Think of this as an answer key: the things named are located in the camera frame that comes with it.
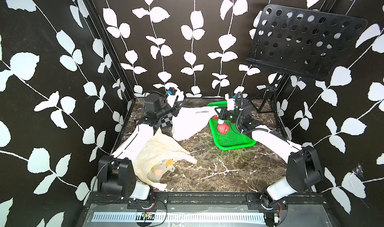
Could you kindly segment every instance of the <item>mounting plate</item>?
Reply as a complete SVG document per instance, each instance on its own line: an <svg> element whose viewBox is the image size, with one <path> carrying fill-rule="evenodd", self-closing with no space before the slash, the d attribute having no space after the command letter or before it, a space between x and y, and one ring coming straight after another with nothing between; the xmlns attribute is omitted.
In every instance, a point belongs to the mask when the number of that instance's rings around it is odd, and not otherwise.
<svg viewBox="0 0 384 227"><path fill-rule="evenodd" d="M247 62L261 68L324 81L348 56L367 20L281 5L267 5Z"/></svg>

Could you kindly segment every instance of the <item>green plastic tray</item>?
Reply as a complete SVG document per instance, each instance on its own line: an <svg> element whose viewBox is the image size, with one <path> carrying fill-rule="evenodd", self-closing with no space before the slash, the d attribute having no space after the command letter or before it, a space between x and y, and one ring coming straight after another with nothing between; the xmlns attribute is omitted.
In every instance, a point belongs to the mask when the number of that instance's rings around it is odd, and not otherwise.
<svg viewBox="0 0 384 227"><path fill-rule="evenodd" d="M207 106L226 107L227 101L219 101L209 103ZM220 134L217 130L218 119L210 119L209 126L211 127L212 136L214 137L215 145L221 150L239 149L254 146L256 140L248 138L236 129L236 124L231 123L229 120L224 122L228 124L229 131L225 134Z"/></svg>

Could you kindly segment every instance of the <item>electrical wire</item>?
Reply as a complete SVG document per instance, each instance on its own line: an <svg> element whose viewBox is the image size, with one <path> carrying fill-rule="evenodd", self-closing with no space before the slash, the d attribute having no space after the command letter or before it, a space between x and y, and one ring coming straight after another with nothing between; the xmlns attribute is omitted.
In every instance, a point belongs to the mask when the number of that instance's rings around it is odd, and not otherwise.
<svg viewBox="0 0 384 227"><path fill-rule="evenodd" d="M167 209L167 205L166 205L164 202L162 202L162 203L163 203L164 207L166 208L166 217L164 218L163 222L161 222L161 224L158 224L158 225L152 225L152 226L147 226L147 227L155 227L155 226L159 226L159 225L164 224L164 222L166 221L167 216L168 216L168 209Z"/></svg>
<svg viewBox="0 0 384 227"><path fill-rule="evenodd" d="M280 206L280 211L279 211L279 215L280 215L281 210L282 210L283 208L281 207L281 204L280 204L280 203L277 203L277 204Z"/></svg>

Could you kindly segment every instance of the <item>metal vent grille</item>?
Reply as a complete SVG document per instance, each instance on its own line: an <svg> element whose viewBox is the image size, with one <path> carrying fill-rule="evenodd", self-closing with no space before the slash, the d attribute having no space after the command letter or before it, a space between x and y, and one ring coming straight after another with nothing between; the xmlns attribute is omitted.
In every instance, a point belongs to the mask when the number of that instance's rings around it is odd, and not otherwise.
<svg viewBox="0 0 384 227"><path fill-rule="evenodd" d="M146 222L162 222L166 213L154 213L154 217ZM144 222L141 212L94 212L91 222ZM168 213L165 222L221 222L265 224L263 213Z"/></svg>

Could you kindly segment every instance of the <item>checkerboard pattern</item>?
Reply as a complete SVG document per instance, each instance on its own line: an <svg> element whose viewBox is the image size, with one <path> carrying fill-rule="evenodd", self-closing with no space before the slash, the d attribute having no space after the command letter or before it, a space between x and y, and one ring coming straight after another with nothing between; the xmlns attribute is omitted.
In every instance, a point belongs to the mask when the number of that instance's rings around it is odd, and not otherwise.
<svg viewBox="0 0 384 227"><path fill-rule="evenodd" d="M161 129L166 129L168 127L171 127L172 126L172 117L173 115L171 113L169 113L166 117L160 119L160 128Z"/></svg>

